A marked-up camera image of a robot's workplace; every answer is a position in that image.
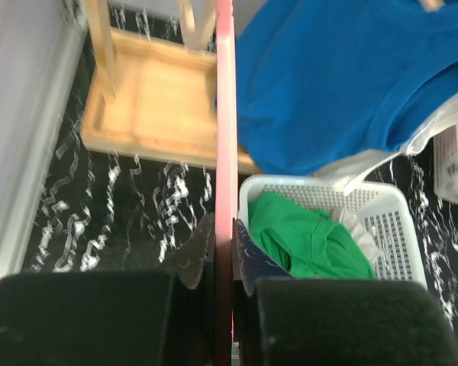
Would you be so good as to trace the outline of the wooden clothes rack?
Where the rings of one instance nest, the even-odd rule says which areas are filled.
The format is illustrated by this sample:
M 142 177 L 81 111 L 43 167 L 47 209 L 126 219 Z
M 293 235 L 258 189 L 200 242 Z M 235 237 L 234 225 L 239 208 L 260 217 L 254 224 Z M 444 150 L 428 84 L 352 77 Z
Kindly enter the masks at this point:
M 95 55 L 81 137 L 88 149 L 216 169 L 217 19 L 204 50 L 110 24 L 108 4 L 85 4 Z M 257 172 L 237 145 L 237 171 Z

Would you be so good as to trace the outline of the white perforated plastic basket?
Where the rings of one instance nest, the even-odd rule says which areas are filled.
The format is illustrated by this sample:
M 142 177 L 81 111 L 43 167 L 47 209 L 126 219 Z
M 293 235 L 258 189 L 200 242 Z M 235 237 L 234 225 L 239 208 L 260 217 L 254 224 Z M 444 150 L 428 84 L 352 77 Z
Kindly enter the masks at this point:
M 413 219 L 403 193 L 394 185 L 362 182 L 349 194 L 318 178 L 252 175 L 239 191 L 238 218 L 247 225 L 248 204 L 266 191 L 276 192 L 308 209 L 356 214 L 383 254 L 374 264 L 379 279 L 415 281 L 427 287 Z

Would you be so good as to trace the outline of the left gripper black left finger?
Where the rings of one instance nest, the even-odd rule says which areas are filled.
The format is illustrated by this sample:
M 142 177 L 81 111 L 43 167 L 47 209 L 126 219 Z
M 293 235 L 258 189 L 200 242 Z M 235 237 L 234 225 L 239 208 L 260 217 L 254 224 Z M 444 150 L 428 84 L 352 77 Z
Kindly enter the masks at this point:
M 160 263 L 160 268 L 174 271 L 188 289 L 194 290 L 206 265 L 213 262 L 214 243 L 214 214 L 210 213 L 203 216 L 189 239 Z

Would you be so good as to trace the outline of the blue tank top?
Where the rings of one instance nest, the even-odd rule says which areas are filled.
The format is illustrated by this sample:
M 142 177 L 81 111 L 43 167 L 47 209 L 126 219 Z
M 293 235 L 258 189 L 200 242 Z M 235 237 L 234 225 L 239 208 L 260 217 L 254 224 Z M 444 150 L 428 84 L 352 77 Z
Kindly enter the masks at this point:
M 237 139 L 263 172 L 393 153 L 458 93 L 458 1 L 267 1 L 235 63 Z

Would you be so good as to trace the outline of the pink plastic hanger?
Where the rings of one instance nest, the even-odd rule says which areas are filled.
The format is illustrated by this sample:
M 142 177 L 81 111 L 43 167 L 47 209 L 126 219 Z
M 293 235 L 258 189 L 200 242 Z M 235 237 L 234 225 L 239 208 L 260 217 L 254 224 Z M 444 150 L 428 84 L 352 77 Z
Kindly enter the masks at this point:
M 231 364 L 232 237 L 237 215 L 237 112 L 232 1 L 217 1 L 217 164 L 214 248 L 214 365 Z

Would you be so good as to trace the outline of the beige wooden hanger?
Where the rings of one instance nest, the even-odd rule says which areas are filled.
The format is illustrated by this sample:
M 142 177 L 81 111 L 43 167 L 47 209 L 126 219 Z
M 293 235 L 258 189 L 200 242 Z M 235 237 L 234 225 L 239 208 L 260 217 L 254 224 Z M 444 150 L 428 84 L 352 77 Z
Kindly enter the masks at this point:
M 192 3 L 188 0 L 178 0 L 179 27 L 184 45 L 194 51 L 204 50 L 214 33 L 217 12 L 216 1 L 202 2 L 202 19 L 196 23 Z

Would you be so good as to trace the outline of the grey tank top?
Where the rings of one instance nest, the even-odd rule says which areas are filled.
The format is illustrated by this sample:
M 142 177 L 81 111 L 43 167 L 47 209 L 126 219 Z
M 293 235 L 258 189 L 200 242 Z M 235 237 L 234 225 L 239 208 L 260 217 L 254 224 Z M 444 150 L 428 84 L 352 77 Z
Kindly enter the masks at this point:
M 359 217 L 351 210 L 340 208 L 331 213 L 331 218 L 341 223 L 350 233 L 366 259 L 374 265 L 384 252 L 376 245 Z

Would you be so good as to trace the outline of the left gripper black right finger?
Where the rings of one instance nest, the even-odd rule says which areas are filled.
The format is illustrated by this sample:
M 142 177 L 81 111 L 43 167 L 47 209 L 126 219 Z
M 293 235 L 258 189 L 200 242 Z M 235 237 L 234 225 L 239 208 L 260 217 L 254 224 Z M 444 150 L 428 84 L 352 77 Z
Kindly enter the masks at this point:
M 291 277 L 253 241 L 240 219 L 236 219 L 233 225 L 232 258 L 234 280 L 242 282 L 248 297 L 254 294 L 256 283 L 261 278 Z

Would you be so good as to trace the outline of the white tank top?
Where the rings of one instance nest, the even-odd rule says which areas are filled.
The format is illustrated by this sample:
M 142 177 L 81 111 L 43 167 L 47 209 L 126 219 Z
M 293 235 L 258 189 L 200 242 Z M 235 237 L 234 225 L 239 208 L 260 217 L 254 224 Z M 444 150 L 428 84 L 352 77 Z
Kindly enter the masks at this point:
M 458 124 L 458 93 L 445 101 L 425 120 L 395 152 L 369 149 L 329 165 L 313 174 L 335 190 L 348 195 L 357 189 L 372 171 L 397 156 L 416 156 L 421 153 L 434 136 Z

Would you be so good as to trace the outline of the white right bin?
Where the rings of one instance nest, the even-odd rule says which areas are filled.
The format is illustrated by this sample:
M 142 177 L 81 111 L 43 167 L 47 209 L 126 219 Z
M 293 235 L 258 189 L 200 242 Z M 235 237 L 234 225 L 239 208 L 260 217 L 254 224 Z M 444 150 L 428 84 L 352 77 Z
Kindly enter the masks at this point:
M 434 143 L 434 192 L 458 205 L 458 124 L 436 135 Z

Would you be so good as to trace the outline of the green tank top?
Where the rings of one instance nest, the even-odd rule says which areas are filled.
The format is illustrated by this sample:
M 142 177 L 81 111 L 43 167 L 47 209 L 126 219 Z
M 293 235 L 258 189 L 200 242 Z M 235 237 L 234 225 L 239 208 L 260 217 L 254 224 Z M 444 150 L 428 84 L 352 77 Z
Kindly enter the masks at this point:
M 253 241 L 295 278 L 376 278 L 350 231 L 326 210 L 265 192 L 248 204 L 248 219 Z

